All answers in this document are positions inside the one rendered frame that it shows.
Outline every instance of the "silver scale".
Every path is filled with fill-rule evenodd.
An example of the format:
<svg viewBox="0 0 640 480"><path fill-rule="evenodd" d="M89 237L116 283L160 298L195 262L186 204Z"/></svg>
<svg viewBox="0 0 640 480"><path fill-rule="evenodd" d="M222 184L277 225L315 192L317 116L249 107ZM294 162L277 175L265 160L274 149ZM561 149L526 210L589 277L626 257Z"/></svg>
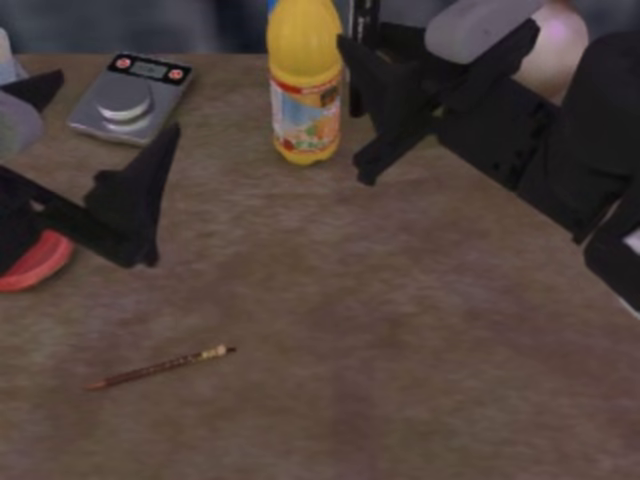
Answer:
<svg viewBox="0 0 640 480"><path fill-rule="evenodd" d="M119 53L82 96L67 124L104 140L146 145L158 134L192 76L187 65Z"/></svg>

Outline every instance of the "yellow bottle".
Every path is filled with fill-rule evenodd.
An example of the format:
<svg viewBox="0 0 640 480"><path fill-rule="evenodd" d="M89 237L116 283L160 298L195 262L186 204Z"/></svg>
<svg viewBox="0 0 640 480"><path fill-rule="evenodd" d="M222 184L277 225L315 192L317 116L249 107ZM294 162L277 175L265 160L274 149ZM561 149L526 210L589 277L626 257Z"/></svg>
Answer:
<svg viewBox="0 0 640 480"><path fill-rule="evenodd" d="M338 148L340 33L332 0L278 0L269 16L273 142L296 165L327 160Z"/></svg>

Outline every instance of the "brown tabletop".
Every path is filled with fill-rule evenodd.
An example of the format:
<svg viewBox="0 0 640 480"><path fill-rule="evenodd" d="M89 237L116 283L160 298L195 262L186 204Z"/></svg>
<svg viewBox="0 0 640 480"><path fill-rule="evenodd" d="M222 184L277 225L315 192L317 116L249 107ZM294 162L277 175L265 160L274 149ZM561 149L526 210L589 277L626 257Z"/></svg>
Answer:
<svg viewBox="0 0 640 480"><path fill-rule="evenodd" d="M264 57L179 59L158 267L79 248L0 296L2 480L640 478L640 323L569 234L433 141L358 184L368 120L290 165ZM108 57L21 61L67 79L5 163L79 201L137 152L64 124ZM83 391L219 343L238 352Z"/></svg>

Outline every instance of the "red plate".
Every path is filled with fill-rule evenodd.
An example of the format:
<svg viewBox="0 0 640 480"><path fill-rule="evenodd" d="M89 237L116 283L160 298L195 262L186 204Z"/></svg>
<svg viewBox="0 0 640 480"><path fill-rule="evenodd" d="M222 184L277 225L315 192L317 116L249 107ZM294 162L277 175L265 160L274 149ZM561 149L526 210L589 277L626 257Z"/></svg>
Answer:
<svg viewBox="0 0 640 480"><path fill-rule="evenodd" d="M45 230L38 243L0 277L0 293L34 287L60 270L72 252L70 240L52 230Z"/></svg>

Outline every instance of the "digital scale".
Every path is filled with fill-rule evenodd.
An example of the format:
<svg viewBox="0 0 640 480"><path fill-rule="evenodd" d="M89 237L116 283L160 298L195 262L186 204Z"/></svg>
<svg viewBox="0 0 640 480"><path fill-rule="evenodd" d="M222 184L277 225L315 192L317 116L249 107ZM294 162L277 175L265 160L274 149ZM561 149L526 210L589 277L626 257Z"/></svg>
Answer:
<svg viewBox="0 0 640 480"><path fill-rule="evenodd" d="M192 76L187 65L119 53L82 96L67 125L104 140L147 145Z"/></svg>

